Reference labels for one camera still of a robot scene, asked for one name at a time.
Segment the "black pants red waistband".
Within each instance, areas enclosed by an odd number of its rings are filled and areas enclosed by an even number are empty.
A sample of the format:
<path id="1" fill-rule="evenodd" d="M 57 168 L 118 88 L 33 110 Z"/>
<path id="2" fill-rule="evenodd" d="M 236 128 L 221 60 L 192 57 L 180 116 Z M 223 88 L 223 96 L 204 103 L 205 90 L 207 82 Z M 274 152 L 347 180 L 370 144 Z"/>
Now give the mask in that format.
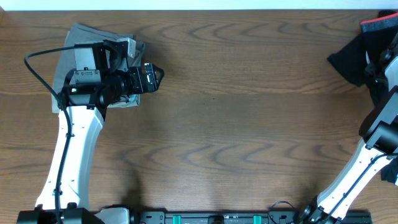
<path id="1" fill-rule="evenodd" d="M 397 12 L 379 11 L 377 18 L 361 23 L 366 49 L 364 80 L 374 105 L 378 105 L 388 93 L 387 78 L 382 73 L 380 57 L 397 35 Z"/>

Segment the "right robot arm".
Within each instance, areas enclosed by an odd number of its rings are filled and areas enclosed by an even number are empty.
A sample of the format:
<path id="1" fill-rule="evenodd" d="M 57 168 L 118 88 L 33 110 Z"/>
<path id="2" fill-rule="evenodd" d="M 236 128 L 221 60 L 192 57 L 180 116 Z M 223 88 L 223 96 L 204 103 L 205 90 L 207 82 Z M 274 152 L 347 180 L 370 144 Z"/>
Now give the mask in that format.
<path id="1" fill-rule="evenodd" d="M 366 71 L 388 88 L 380 103 L 363 121 L 352 158 L 333 183 L 295 216 L 293 223 L 371 223 L 368 212 L 351 212 L 350 205 L 368 182 L 397 158 L 397 37 L 378 62 Z"/>

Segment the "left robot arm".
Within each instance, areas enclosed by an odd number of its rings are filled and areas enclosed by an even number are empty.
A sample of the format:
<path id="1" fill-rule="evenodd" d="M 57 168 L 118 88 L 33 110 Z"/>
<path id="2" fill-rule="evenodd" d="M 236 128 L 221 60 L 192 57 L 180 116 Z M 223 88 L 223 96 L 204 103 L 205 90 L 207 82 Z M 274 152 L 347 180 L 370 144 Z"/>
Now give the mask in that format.
<path id="1" fill-rule="evenodd" d="M 71 46 L 75 68 L 66 75 L 57 101 L 59 129 L 49 175 L 33 210 L 19 212 L 18 223 L 139 223 L 122 205 L 90 211 L 90 172 L 108 107 L 159 89 L 164 71 L 140 65 L 136 41 L 122 38 Z"/>

